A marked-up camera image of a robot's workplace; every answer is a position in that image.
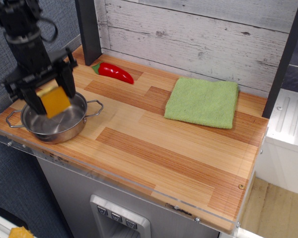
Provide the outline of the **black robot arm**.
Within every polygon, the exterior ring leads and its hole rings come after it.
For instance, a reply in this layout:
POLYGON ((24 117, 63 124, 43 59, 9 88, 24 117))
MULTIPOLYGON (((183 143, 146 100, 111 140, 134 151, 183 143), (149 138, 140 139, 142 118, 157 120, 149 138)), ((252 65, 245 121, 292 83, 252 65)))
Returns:
POLYGON ((0 26, 17 62, 1 85, 12 101, 22 99, 37 114, 52 118, 67 109, 76 94, 77 62, 69 48, 47 52, 37 22, 53 21, 41 12, 36 0, 0 1, 0 26))

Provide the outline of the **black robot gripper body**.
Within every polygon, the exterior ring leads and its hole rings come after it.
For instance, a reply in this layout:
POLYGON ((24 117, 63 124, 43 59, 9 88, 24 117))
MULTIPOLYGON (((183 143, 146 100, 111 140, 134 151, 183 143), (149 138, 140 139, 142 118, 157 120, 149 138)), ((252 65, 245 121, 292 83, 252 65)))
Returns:
POLYGON ((56 79, 58 65, 66 63, 72 70, 77 66, 69 48, 47 52, 41 37, 6 37, 6 41, 17 66, 0 84, 13 101, 24 100, 21 89, 36 89, 56 79))

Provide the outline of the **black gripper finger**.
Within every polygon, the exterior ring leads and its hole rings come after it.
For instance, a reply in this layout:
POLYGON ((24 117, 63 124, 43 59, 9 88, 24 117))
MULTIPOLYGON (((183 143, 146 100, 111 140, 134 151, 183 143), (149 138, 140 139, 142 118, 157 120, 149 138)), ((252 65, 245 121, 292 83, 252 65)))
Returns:
POLYGON ((69 98, 73 98, 76 90, 72 68, 68 64, 62 63, 58 65, 57 73, 57 84, 64 89, 69 98))
POLYGON ((29 105, 30 108, 32 108, 39 115, 46 114, 45 107, 40 97, 37 95, 35 89, 25 88, 25 89, 21 89, 21 92, 24 97, 24 100, 26 101, 26 103, 29 105))

